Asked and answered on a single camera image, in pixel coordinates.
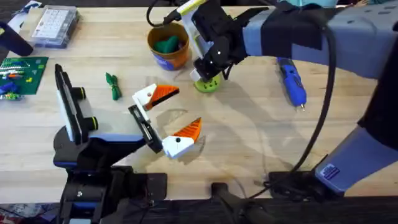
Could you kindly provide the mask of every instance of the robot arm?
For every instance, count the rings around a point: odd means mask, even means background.
[[[276,9],[253,8],[236,18],[228,16],[216,1],[191,0],[186,4],[195,6],[181,13],[200,57],[194,61],[194,81],[210,80],[248,56],[332,66],[331,51],[336,67],[378,79],[359,126],[312,172],[326,191],[344,195],[359,180],[398,161],[398,141],[393,134],[398,125],[398,102],[387,101],[398,82],[397,1],[343,9],[314,4],[298,8],[281,2]],[[335,47],[329,46],[322,27],[331,31]]]

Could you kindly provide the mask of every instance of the wooden table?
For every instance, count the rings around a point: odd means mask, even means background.
[[[232,15],[245,9],[226,8]],[[40,10],[30,12],[22,36],[34,28]],[[160,21],[170,10],[154,9],[152,20]],[[113,116],[128,114],[131,95],[147,85],[180,87],[179,95],[149,114],[162,134],[201,116],[199,146],[180,160],[144,147],[120,162],[139,172],[167,173],[169,199],[208,198],[209,186],[216,181],[229,183],[237,195],[242,196],[242,189],[251,195],[260,189],[253,182],[266,172],[290,169],[298,161],[320,113],[325,66],[297,62],[308,93],[305,112],[290,105],[271,57],[245,59],[216,93],[205,95],[189,78],[192,63],[177,72],[166,72],[156,64],[146,43],[151,29],[146,8],[80,8],[79,12],[81,22],[67,49],[36,49],[32,55],[50,57],[37,94],[21,102],[0,103],[0,203],[56,202],[61,196],[66,172],[52,164],[53,137],[63,126],[55,96],[55,63],[64,67],[75,86],[86,88],[92,107]],[[105,72],[119,77],[121,100],[111,99]],[[327,122],[303,170],[334,150],[356,126],[375,84],[338,70]],[[357,183],[347,195],[398,195],[397,169],[398,164],[385,168]]]

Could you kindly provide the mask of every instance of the plastic storage box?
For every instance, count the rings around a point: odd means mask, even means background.
[[[45,6],[37,26],[28,40],[35,47],[67,47],[79,21],[79,13],[73,6]]]

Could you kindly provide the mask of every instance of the blue label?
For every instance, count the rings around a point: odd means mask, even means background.
[[[154,54],[156,62],[165,70],[174,70],[173,64],[163,59],[161,56]]]
[[[340,170],[335,167],[333,164],[328,164],[326,165],[325,168],[323,168],[320,172],[320,174],[326,179],[330,180],[334,178],[335,175],[337,175],[340,172]]]

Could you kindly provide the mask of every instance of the floor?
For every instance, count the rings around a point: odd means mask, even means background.
[[[237,0],[241,4],[254,3],[255,0]],[[27,0],[0,0],[0,21],[7,22],[12,12],[20,9]],[[146,6],[149,0],[42,0],[46,4],[63,4],[80,7],[126,7]],[[0,58],[7,51],[0,48]],[[261,200],[265,208],[277,217],[293,220],[293,223],[311,224],[374,224],[398,223],[398,197],[345,198],[328,203],[292,203],[280,200]],[[115,214],[123,223],[139,223],[143,210],[133,203]],[[24,223],[45,223],[36,218],[26,219]],[[164,201],[147,212],[142,223],[229,223],[222,206],[214,201]]]

